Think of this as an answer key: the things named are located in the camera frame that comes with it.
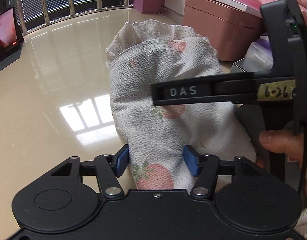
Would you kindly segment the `person's right hand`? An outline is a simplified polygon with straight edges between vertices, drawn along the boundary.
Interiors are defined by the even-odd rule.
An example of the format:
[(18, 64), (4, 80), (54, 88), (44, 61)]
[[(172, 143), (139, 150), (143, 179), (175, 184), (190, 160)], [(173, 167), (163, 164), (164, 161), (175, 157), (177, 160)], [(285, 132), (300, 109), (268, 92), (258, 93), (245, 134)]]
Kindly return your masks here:
[[(302, 165), (303, 157), (303, 137), (300, 133), (295, 136), (292, 131), (287, 129), (277, 131), (262, 131), (259, 135), (260, 144), (268, 151), (273, 153), (285, 153)], [(305, 207), (307, 207), (307, 172), (304, 185)]]

